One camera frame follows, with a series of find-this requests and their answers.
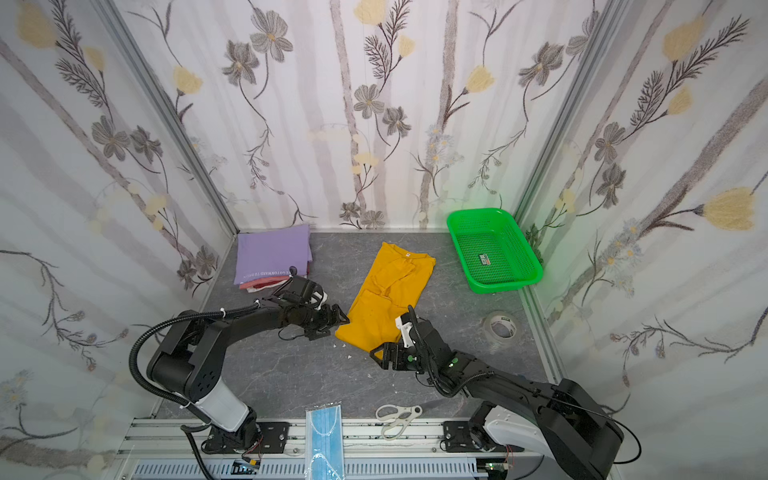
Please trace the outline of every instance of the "yellow shirt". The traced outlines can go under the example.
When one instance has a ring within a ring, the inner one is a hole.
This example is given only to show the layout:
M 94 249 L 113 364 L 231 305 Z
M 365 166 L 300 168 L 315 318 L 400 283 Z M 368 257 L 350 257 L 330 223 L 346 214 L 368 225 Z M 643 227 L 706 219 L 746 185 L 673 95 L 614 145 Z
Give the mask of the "yellow shirt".
M 416 306 L 435 259 L 426 253 L 411 253 L 393 243 L 382 243 L 366 281 L 352 307 L 349 325 L 336 330 L 336 338 L 367 352 L 384 342 L 396 342 L 400 330 L 395 319 Z

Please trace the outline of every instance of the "face mask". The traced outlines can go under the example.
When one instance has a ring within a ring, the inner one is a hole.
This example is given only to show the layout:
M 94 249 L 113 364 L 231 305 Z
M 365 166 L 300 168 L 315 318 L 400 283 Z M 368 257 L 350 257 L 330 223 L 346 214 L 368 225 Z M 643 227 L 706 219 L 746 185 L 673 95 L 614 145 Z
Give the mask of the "face mask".
M 306 480 L 344 480 L 341 406 L 306 412 Z

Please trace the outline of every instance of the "plastic basket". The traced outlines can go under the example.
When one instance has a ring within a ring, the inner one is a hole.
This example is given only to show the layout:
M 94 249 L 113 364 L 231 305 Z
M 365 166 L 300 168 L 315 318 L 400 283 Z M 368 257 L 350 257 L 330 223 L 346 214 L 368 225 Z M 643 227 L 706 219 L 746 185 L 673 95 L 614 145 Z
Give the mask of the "plastic basket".
M 541 280 L 544 269 L 515 219 L 498 208 L 459 210 L 448 230 L 475 293 L 519 290 Z

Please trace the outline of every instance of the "mounting plate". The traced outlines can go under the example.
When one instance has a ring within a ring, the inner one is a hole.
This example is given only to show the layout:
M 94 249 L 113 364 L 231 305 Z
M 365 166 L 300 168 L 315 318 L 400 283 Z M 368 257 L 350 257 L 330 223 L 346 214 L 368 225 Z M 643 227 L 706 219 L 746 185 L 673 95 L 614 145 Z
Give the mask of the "mounting plate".
M 445 435 L 445 450 L 448 453 L 465 452 L 503 452 L 505 455 L 507 449 L 503 445 L 492 442 L 490 448 L 480 449 L 469 433 L 469 422 L 446 421 L 442 423 L 442 431 Z M 522 452 L 524 449 L 510 445 L 511 452 Z
M 262 439 L 259 447 L 252 452 L 254 455 L 263 455 L 265 453 L 283 453 L 286 442 L 288 441 L 289 422 L 259 422 Z M 243 450 L 236 450 L 232 444 L 223 436 L 222 430 L 211 429 L 211 434 L 201 445 L 203 453 L 207 454 L 230 454 L 242 453 Z

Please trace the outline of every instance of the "wall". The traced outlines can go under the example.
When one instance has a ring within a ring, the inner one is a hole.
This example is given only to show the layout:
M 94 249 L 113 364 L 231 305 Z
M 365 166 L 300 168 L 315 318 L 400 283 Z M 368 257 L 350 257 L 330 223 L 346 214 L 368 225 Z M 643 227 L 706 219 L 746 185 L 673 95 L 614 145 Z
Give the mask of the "wall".
M 766 15 L 630 3 L 524 221 L 567 374 L 643 442 L 627 480 L 768 469 Z
M 604 2 L 117 4 L 241 228 L 352 230 L 514 209 Z
M 87 2 L 0 12 L 0 476 L 100 478 L 230 236 Z

